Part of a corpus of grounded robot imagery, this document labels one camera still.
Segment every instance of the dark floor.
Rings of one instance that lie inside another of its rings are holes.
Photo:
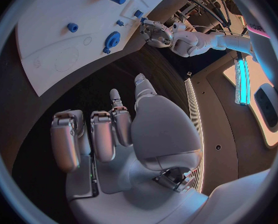
[[[111,109],[109,91],[116,88],[134,117],[134,78],[138,73],[151,81],[158,94],[172,100],[189,115],[184,80],[157,49],[144,46],[69,90],[45,112],[22,144],[12,176],[30,200],[57,222],[76,221],[65,198],[66,174],[58,169],[52,154],[49,132],[52,116],[58,111],[81,109],[89,122],[92,111]]]

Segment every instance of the robotic arm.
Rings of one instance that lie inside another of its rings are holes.
[[[247,53],[257,61],[249,38],[225,35],[222,32],[185,31],[186,26],[175,22],[172,30],[163,24],[145,19],[141,23],[140,33],[147,44],[153,47],[169,47],[182,57],[195,56],[207,52],[210,48],[225,50],[226,48]]]

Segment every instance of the robotic hand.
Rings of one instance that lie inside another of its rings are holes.
[[[195,56],[207,52],[210,48],[225,50],[226,48],[247,53],[257,61],[249,38],[225,35],[222,32],[185,31],[186,26],[175,22],[172,30],[163,24],[148,19],[142,20],[140,33],[148,45],[153,47],[169,47],[182,57]]]

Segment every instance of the blue gear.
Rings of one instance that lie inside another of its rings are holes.
[[[105,48],[103,49],[103,52],[106,54],[109,54],[110,48],[115,47],[120,41],[120,33],[118,31],[112,32],[105,41]]]

